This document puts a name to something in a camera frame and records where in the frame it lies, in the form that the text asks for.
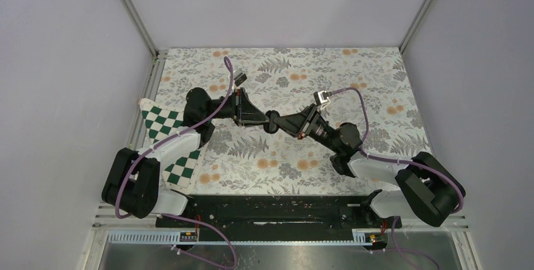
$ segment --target floral pattern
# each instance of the floral pattern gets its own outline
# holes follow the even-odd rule
[[[370,121],[366,147],[372,153],[409,156],[428,150],[423,121],[397,48],[177,48],[168,53],[156,102],[183,109],[186,92],[202,87],[223,96],[228,72],[223,57],[242,69],[241,86],[260,110],[281,115],[313,103],[313,92],[356,87]],[[330,125],[352,122],[363,134],[358,96],[333,96],[323,111]],[[235,126],[214,120],[193,193],[201,194],[368,194],[395,186],[340,176],[330,165],[333,153],[312,139],[297,140],[279,131]]]

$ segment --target green and white checkered fabric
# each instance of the green and white checkered fabric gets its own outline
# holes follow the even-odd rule
[[[156,143],[174,132],[182,124],[183,114],[181,111],[161,106],[149,99],[139,101],[141,115],[145,121],[147,134],[152,143]],[[187,192],[191,181],[194,181],[193,174],[195,166],[200,157],[201,150],[191,152],[188,157],[182,157],[162,172],[163,179],[168,185],[182,192]]]

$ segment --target white wall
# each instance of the white wall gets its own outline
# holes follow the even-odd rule
[[[119,0],[0,0],[0,269],[75,268],[150,56]]]
[[[436,0],[406,67],[484,269],[532,269],[533,0]]]
[[[393,47],[423,0],[132,0],[158,48]]]

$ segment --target red wire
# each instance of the red wire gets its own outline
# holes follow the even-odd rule
[[[202,218],[200,217],[200,215],[195,215],[195,220],[202,221]],[[198,224],[195,224],[195,236],[197,235],[198,235]]]
[[[380,235],[383,235],[387,230],[387,221],[382,222],[382,228],[380,229]]]

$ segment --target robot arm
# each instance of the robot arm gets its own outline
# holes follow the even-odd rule
[[[459,202],[451,185],[436,174],[422,171],[414,165],[383,162],[379,160],[379,156],[369,159],[361,151],[362,141],[356,125],[343,123],[334,129],[321,116],[321,111],[330,103],[329,95],[324,91],[317,92],[314,94],[315,104],[312,103],[299,113],[280,116],[274,110],[262,113],[250,102],[245,89],[238,88],[214,118],[231,118],[243,127],[263,126],[267,133],[276,133],[281,129],[297,139],[309,136],[335,153],[330,160],[337,173],[378,179],[400,187],[400,191],[378,190],[368,197],[365,204],[369,205],[375,221],[391,216],[416,215],[425,223],[439,227]],[[211,99],[204,89],[196,87],[188,92],[186,100],[183,128],[202,121],[224,99]],[[146,217],[149,213],[181,214],[187,199],[165,187],[161,170],[176,159],[204,146],[214,129],[213,124],[206,122],[147,155],[134,172],[138,174],[137,180],[128,181],[120,208],[139,218]],[[104,201],[114,205],[120,183],[132,161],[147,149],[148,147],[138,152],[122,149],[117,153],[102,192]],[[406,160],[436,169],[453,181],[465,196],[462,186],[431,154],[420,152]]]

